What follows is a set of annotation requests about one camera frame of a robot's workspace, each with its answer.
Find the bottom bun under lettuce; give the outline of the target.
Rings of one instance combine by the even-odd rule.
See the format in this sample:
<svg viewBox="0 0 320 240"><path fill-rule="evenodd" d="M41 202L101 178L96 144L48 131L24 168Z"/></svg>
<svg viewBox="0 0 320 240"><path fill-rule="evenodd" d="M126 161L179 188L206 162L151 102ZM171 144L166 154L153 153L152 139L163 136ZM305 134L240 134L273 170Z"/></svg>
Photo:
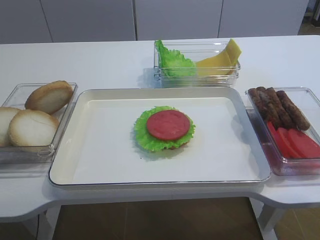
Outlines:
<svg viewBox="0 0 320 240"><path fill-rule="evenodd" d="M187 141L185 143L180 144L179 146L171 146L171 147L165 147L163 150L174 150L178 148L182 148L184 145L188 144L190 141Z"/></svg>

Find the grey table leg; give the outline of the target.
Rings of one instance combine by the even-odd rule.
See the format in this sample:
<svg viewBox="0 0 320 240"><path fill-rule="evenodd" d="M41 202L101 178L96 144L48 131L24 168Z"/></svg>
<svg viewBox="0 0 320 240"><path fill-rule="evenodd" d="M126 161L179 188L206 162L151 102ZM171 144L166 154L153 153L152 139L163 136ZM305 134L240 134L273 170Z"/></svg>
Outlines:
<svg viewBox="0 0 320 240"><path fill-rule="evenodd" d="M265 203L262 204L261 212L257 222L264 240L278 239L274 228L278 221L282 219L285 212L285 209L276 208Z"/></svg>

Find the clear lettuce cheese container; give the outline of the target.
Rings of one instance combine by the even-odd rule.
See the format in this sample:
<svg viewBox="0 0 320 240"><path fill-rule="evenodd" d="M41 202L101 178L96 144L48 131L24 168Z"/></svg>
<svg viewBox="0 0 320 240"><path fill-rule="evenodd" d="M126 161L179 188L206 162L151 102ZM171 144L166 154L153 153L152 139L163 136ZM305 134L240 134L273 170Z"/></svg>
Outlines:
<svg viewBox="0 0 320 240"><path fill-rule="evenodd" d="M191 42L179 42L161 40L163 45L169 50L178 50L186 58L192 60L195 64L206 58L214 57L218 55L228 44L227 41L191 41ZM241 65L239 59L236 64L236 70L230 75L222 76L210 76L198 75L198 69L196 69L196 75L184 76L184 77L168 77L164 76L162 69L160 68L160 57L154 42L154 79L158 85L162 88L182 88L182 87L213 87L213 86L227 86L233 85L239 77L239 71Z"/></svg>

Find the bun half front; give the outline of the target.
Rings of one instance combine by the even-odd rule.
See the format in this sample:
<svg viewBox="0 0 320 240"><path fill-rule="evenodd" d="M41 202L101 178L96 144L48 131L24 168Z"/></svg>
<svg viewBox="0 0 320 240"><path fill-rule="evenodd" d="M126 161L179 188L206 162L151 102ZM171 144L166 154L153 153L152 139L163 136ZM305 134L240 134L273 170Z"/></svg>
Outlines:
<svg viewBox="0 0 320 240"><path fill-rule="evenodd" d="M51 144L59 126L54 116L40 111L19 111L10 121L8 137L15 147L42 147Z"/></svg>

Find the brown meat patty middle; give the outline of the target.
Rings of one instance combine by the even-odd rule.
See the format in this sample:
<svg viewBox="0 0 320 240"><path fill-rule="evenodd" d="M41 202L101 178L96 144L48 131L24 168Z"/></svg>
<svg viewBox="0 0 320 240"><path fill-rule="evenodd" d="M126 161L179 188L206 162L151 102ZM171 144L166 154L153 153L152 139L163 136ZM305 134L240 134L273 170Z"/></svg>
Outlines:
<svg viewBox="0 0 320 240"><path fill-rule="evenodd" d="M291 119L290 115L282 106L280 99L277 96L276 91L273 87L269 87L266 89L266 93L269 96L272 106L277 114L277 117L274 117L273 126L278 129L279 127L285 129L295 129L296 124Z"/></svg>

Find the bun half far left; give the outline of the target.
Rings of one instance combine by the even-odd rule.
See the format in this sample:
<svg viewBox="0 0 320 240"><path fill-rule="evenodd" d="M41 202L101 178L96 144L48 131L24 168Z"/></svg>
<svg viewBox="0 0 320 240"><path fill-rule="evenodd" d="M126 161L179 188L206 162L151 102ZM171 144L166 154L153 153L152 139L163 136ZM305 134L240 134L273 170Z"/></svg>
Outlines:
<svg viewBox="0 0 320 240"><path fill-rule="evenodd" d="M5 147L10 145L9 140L9 125L13 117L21 110L14 107L0 108L0 146Z"/></svg>

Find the brown meat patty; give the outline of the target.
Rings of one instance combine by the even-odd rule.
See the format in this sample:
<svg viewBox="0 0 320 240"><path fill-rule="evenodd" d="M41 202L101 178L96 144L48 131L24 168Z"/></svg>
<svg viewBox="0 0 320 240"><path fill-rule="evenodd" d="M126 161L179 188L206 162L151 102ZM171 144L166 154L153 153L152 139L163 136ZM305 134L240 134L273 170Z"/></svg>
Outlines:
<svg viewBox="0 0 320 240"><path fill-rule="evenodd" d="M291 119L290 115L282 106L280 99L277 96L276 91L273 87L269 87L266 89L266 93L269 96L272 106L277 114L277 117L274 117L273 126L278 129L279 127L285 129L295 129L296 124Z"/></svg>
<svg viewBox="0 0 320 240"><path fill-rule="evenodd" d="M283 90L279 90L276 92L276 95L279 98L283 108L286 110L291 120L295 124L295 128L298 128L301 131L308 130L311 126L309 121L305 118L300 109L288 97L286 92Z"/></svg>
<svg viewBox="0 0 320 240"><path fill-rule="evenodd" d="M271 122L276 129L284 126L266 88L250 88L248 94L265 122Z"/></svg>

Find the lettuce leaf on burger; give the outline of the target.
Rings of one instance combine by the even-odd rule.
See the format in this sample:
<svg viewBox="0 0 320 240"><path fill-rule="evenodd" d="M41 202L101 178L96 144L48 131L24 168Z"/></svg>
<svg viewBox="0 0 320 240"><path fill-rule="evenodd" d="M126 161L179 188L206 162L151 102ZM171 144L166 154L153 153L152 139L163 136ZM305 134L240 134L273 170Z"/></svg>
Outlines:
<svg viewBox="0 0 320 240"><path fill-rule="evenodd" d="M171 106L155 106L154 108L150 110L144 111L140 117L138 117L135 121L134 124L134 132L135 132L135 139L137 143L144 149L149 152L160 152L163 151L165 147L178 147L179 145L186 143L190 141L195 133L196 126L194 122L191 120L189 116L185 115L189 118L190 120L190 128L189 131L187 132L186 135L184 135L182 138L177 139L177 140L160 140L152 135L149 134L147 130L147 120L150 116L153 114L160 112L160 111L165 111L165 110L177 110L174 107Z"/></svg>

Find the tomato slice left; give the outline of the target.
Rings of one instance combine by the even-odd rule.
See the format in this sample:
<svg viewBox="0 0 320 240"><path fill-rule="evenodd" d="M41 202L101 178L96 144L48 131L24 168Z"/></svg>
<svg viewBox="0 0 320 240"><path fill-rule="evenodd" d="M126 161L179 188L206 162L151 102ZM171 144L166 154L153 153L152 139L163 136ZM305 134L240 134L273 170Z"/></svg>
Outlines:
<svg viewBox="0 0 320 240"><path fill-rule="evenodd" d="M286 158L286 159L289 159L291 156L288 152L288 149L286 148L286 146L284 145L284 142L282 141L282 139L280 138L280 136L278 135L275 127L273 126L272 122L271 121L268 121L266 123L271 135L272 135L272 138L275 142L275 144L277 145L277 148L279 150L279 152L281 153L281 155Z"/></svg>

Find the clear bun container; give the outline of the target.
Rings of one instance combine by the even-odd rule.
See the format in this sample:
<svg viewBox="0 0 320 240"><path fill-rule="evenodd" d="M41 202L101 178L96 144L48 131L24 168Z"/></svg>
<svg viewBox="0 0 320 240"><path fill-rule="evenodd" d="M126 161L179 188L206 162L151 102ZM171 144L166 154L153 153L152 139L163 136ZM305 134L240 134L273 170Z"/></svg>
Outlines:
<svg viewBox="0 0 320 240"><path fill-rule="evenodd" d="M45 83L18 84L1 106L14 107L22 110L25 108L25 102L29 95L45 85ZM59 125L51 143L45 146L2 146L0 148L1 164L36 164L50 163L52 161L76 104L78 85L75 82L70 82L69 85L72 88L72 96L68 104L53 114L59 121Z"/></svg>

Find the brown meat patty right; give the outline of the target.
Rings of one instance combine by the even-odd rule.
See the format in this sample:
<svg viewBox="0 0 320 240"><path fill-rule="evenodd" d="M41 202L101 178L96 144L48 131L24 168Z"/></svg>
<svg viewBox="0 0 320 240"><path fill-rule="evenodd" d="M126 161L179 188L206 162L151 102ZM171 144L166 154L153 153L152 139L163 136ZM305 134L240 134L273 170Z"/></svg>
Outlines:
<svg viewBox="0 0 320 240"><path fill-rule="evenodd" d="M301 131L308 130L311 126L309 121L305 118L300 109L288 97L286 92L283 90L279 90L276 92L276 95L279 98L283 108L286 110L291 120L295 124L295 128L298 128Z"/></svg>

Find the brown meat patty left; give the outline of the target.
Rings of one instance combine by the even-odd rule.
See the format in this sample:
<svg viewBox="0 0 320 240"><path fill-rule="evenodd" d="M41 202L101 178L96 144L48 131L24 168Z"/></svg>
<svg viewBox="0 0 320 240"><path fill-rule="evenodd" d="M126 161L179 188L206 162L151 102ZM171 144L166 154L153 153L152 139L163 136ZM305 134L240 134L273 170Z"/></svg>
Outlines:
<svg viewBox="0 0 320 240"><path fill-rule="evenodd" d="M276 129L284 126L266 88L250 88L248 94L265 122L271 122Z"/></svg>

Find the white metal serving tray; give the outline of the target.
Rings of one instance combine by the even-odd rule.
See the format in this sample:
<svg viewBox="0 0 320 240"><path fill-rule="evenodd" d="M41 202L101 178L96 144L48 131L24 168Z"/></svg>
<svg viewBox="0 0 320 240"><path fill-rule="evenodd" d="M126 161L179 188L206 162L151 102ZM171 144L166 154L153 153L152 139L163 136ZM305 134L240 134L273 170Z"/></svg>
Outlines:
<svg viewBox="0 0 320 240"><path fill-rule="evenodd" d="M153 107L188 115L188 144L152 153L135 138ZM55 154L57 186L259 183L271 168L239 93L230 87L91 89L81 93Z"/></svg>

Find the tomato slice right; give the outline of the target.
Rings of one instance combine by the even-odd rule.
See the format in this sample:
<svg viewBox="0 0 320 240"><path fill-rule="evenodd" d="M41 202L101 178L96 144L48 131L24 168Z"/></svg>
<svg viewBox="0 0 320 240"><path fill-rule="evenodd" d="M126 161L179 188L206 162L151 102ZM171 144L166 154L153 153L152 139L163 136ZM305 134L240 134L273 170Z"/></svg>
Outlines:
<svg viewBox="0 0 320 240"><path fill-rule="evenodd" d="M296 129L289 129L287 136L290 145L303 158L315 159L320 157L320 146L305 133Z"/></svg>

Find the clear patty tomato container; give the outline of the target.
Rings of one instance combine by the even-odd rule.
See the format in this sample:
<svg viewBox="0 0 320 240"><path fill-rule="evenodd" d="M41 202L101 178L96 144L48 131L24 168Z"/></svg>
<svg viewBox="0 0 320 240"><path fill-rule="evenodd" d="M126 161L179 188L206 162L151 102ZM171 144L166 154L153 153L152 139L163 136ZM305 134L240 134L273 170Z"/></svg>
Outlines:
<svg viewBox="0 0 320 240"><path fill-rule="evenodd" d="M308 130L299 130L298 128L290 129L303 132L320 145L320 101L314 93L306 87L276 87L273 89L276 92L285 91L291 101L300 109L301 113L310 123ZM260 115L248 94L248 90L246 91L246 95L251 103L248 112L253 118L252 124L256 129L256 134L258 135L272 171L279 176L319 175L320 158L302 157L295 159L285 158L281 155L267 127L267 122L265 122Z"/></svg>

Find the yellow cheese slice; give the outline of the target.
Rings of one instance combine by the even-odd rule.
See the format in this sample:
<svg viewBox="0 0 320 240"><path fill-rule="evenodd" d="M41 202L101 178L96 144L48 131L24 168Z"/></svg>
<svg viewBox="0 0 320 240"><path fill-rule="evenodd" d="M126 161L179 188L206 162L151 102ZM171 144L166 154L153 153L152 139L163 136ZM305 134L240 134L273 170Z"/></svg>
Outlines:
<svg viewBox="0 0 320 240"><path fill-rule="evenodd" d="M242 51L231 38L226 47L216 56L195 63L199 76L226 76L236 70Z"/></svg>

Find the tomato slice middle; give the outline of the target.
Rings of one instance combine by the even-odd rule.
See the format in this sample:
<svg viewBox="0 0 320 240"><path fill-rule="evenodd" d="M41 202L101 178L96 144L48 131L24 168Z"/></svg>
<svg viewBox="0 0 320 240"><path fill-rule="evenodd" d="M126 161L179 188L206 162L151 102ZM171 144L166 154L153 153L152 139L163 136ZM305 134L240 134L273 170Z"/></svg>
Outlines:
<svg viewBox="0 0 320 240"><path fill-rule="evenodd" d="M283 141L284 145L286 146L286 148L290 154L289 159L301 159L302 156L295 150L295 148L293 147L293 145L289 141L288 130L283 127L279 127L276 130L276 132L278 133L279 137Z"/></svg>

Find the tomato slice on burger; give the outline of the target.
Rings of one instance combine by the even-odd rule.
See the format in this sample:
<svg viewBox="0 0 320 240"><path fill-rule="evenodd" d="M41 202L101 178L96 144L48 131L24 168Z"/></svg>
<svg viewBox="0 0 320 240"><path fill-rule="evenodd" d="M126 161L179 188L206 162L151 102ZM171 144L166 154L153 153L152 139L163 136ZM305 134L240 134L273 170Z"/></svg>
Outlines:
<svg viewBox="0 0 320 240"><path fill-rule="evenodd" d="M175 141L185 136L191 123L189 118L178 110L163 110L151 115L146 122L150 135L163 141Z"/></svg>

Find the upright bun half back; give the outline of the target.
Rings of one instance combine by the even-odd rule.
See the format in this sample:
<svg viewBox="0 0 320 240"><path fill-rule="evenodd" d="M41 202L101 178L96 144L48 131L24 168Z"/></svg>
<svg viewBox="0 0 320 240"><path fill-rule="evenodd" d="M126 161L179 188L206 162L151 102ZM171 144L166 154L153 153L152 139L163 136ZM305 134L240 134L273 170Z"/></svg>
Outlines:
<svg viewBox="0 0 320 240"><path fill-rule="evenodd" d="M52 115L62 109L70 101L73 89L64 80L48 83L34 90L27 98L26 110L42 111Z"/></svg>

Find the green lettuce leaf in container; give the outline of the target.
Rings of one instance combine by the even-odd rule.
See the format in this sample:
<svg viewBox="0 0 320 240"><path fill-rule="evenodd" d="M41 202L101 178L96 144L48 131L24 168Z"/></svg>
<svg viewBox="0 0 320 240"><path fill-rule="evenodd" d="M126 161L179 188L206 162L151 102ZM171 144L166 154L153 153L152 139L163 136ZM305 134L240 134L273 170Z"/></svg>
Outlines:
<svg viewBox="0 0 320 240"><path fill-rule="evenodd" d="M161 40L155 41L155 47L159 54L159 67L164 76L178 78L196 75L195 63L179 50L168 49Z"/></svg>

